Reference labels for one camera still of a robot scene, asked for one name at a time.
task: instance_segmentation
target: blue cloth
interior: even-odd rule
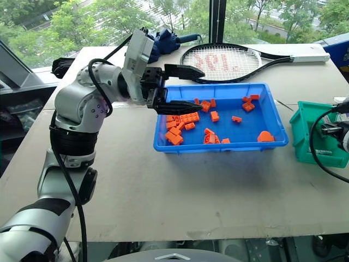
[[[158,32],[156,37],[152,35],[148,35],[148,37],[154,41],[148,64],[156,62],[160,55],[169,54],[180,47],[180,43],[177,43],[177,35],[166,28],[163,28],[160,33]]]

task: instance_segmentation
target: tennis racket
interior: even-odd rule
[[[203,84],[236,83],[274,64],[289,62],[326,62],[329,53],[301,55],[272,55],[234,44],[203,44],[194,46],[183,54],[180,63],[193,66],[205,73],[194,81]]]

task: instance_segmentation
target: blue plastic tray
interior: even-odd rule
[[[214,98],[216,107],[210,109],[217,111],[220,117],[218,122],[212,122],[210,113],[199,111],[200,121],[195,122],[195,128],[182,130],[184,142],[173,146],[165,139],[166,116],[159,115],[155,129],[154,148],[166,153],[190,153],[208,151],[247,151],[264,150],[285,146],[288,137],[280,116],[275,107],[273,96],[267,84],[210,84],[210,85],[180,85],[167,86],[169,92],[167,101],[187,100],[194,101],[198,98],[209,101]],[[259,100],[253,100],[253,111],[247,113],[242,109],[242,98],[251,94],[259,94]],[[241,123],[232,122],[232,116],[242,117]],[[230,139],[230,144],[205,145],[204,129],[209,128],[219,137]],[[274,142],[257,142],[257,137],[262,131],[269,131],[275,137]]]

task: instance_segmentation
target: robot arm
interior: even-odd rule
[[[147,32],[136,30],[123,69],[94,59],[90,67],[79,71],[71,85],[58,92],[50,125],[55,150],[47,150],[37,188],[38,201],[20,209],[0,228],[0,261],[53,260],[76,206],[61,165],[69,171],[81,204],[89,202],[97,180],[97,171],[90,167],[95,158],[94,146],[104,118],[111,113],[112,102],[130,100],[146,104],[159,114],[171,115],[201,109],[189,102],[167,102],[164,84],[169,76],[192,79],[204,76],[203,72],[179,65],[165,65],[164,72],[161,68],[148,68],[152,46]]]

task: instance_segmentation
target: table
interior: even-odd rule
[[[323,51],[316,44],[251,46],[278,53]],[[178,63],[186,49],[162,56],[152,66]],[[57,89],[72,82],[90,59],[104,57],[111,50],[82,49]],[[123,53],[110,61],[121,66]],[[334,96],[346,96],[349,91],[332,61],[276,65],[248,81],[268,83],[274,98],[294,111],[298,100],[331,103]],[[167,83],[192,82],[170,78]],[[0,224],[37,198],[57,92],[0,179]],[[349,231],[348,185],[315,165],[296,161],[288,123],[294,112],[290,109],[277,106],[290,138],[285,147],[177,155],[153,149],[154,110],[124,103],[113,106],[116,109],[105,120],[96,146],[93,168],[99,175],[95,193],[84,206],[88,241],[232,239]],[[348,177],[349,166],[336,171]],[[67,237],[80,240],[77,216]]]

